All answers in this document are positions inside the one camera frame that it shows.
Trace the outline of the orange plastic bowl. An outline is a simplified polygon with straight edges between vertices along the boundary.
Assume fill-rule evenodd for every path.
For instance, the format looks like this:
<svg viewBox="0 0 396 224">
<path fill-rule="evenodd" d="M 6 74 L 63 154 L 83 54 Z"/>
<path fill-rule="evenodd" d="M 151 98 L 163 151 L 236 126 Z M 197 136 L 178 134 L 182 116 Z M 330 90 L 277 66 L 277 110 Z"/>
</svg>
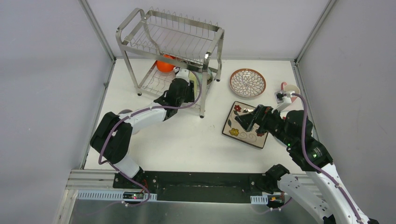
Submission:
<svg viewBox="0 0 396 224">
<path fill-rule="evenodd" d="M 169 73 L 169 72 L 173 71 L 175 65 L 157 60 L 156 67 L 162 73 Z"/>
</svg>

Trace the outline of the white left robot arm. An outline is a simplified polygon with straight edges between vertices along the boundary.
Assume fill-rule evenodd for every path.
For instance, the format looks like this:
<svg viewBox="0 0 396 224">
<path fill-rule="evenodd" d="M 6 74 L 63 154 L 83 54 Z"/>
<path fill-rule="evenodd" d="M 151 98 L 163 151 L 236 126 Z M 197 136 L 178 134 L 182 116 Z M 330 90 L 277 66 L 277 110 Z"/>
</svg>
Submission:
<svg viewBox="0 0 396 224">
<path fill-rule="evenodd" d="M 194 84 L 183 78 L 174 78 L 159 98 L 145 108 L 135 112 L 106 113 L 90 139 L 90 146 L 99 153 L 99 163 L 108 162 L 125 174 L 124 182 L 132 189 L 142 184 L 142 168 L 129 155 L 129 144 L 133 134 L 148 126 L 166 121 L 183 103 L 192 106 L 195 102 Z"/>
</svg>

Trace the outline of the translucent pink glass mug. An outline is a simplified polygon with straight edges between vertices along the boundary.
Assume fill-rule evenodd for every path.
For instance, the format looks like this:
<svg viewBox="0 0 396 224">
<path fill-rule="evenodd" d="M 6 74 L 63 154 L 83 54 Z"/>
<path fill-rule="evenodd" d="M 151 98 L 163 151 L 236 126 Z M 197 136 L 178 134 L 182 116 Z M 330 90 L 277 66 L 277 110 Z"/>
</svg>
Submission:
<svg viewBox="0 0 396 224">
<path fill-rule="evenodd" d="M 124 109 L 124 110 L 120 111 L 120 112 L 118 113 L 118 115 L 119 115 L 120 119 L 123 119 L 123 118 L 125 118 L 125 117 L 129 117 L 132 113 L 133 113 L 132 110 L 130 110 L 130 109 Z M 133 128 L 132 135 L 136 135 L 138 132 L 139 132 L 139 131 L 135 131 L 135 128 Z"/>
</svg>

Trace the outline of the mint green ceramic bowl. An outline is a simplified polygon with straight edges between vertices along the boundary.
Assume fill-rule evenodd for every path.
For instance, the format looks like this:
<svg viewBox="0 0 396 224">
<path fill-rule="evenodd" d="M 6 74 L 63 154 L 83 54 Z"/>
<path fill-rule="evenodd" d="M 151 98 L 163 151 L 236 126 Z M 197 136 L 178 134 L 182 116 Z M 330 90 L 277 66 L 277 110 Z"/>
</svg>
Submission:
<svg viewBox="0 0 396 224">
<path fill-rule="evenodd" d="M 207 70 L 206 83 L 209 85 L 213 81 L 213 73 L 210 69 Z"/>
</svg>

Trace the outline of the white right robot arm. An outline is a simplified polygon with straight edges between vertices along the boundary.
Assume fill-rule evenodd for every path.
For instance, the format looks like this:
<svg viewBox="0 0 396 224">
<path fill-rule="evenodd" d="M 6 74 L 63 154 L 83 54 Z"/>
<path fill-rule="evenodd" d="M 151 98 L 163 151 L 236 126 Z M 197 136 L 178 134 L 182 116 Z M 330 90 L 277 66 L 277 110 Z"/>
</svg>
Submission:
<svg viewBox="0 0 396 224">
<path fill-rule="evenodd" d="M 269 133 L 286 145 L 289 156 L 304 171 L 322 194 L 317 197 L 299 182 L 288 169 L 278 164 L 264 175 L 267 192 L 283 191 L 299 203 L 319 224 L 376 224 L 357 206 L 345 189 L 326 147 L 313 138 L 312 123 L 305 110 L 293 110 L 281 117 L 272 107 L 258 105 L 235 120 L 246 131 L 257 126 L 257 134 Z"/>
</svg>

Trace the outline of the stainless steel dish rack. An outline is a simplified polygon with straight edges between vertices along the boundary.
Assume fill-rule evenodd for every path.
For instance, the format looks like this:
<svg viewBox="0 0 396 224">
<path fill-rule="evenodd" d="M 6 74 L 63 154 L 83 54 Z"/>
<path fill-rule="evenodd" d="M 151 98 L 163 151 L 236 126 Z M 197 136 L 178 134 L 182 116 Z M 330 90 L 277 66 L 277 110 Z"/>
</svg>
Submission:
<svg viewBox="0 0 396 224">
<path fill-rule="evenodd" d="M 175 75 L 172 71 L 161 73 L 156 67 L 157 60 L 200 72 L 203 78 L 207 77 L 207 70 L 210 69 L 213 81 L 220 81 L 224 35 L 224 29 L 210 21 L 159 9 L 151 8 L 144 12 L 136 8 L 118 26 L 115 37 L 137 95 L 158 97 L 168 89 Z M 129 53 L 154 60 L 144 77 L 136 77 Z M 199 110 L 201 118 L 205 116 L 205 102 L 211 83 L 207 85 L 204 81 L 202 90 L 196 90 L 201 97 L 194 108 Z"/>
</svg>

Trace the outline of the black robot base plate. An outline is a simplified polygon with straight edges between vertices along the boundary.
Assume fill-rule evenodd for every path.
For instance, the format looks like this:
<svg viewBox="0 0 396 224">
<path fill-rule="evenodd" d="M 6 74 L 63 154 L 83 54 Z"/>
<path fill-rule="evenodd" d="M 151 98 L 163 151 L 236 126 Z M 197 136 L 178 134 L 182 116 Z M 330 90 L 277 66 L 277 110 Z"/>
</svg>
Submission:
<svg viewBox="0 0 396 224">
<path fill-rule="evenodd" d="M 133 180 L 115 174 L 113 187 L 139 189 L 141 184 L 158 201 L 204 203 L 249 203 L 251 196 L 279 191 L 275 179 L 256 173 L 143 171 Z"/>
</svg>

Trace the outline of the pale yellow ceramic mug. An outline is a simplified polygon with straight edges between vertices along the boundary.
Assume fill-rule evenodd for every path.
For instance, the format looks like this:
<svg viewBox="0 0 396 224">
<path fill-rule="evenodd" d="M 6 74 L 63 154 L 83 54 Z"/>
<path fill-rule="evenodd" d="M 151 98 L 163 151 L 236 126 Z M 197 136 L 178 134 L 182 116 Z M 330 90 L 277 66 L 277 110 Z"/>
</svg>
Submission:
<svg viewBox="0 0 396 224">
<path fill-rule="evenodd" d="M 202 73 L 192 71 L 192 79 L 194 81 L 195 89 L 199 91 L 199 82 L 202 83 L 203 80 Z"/>
</svg>

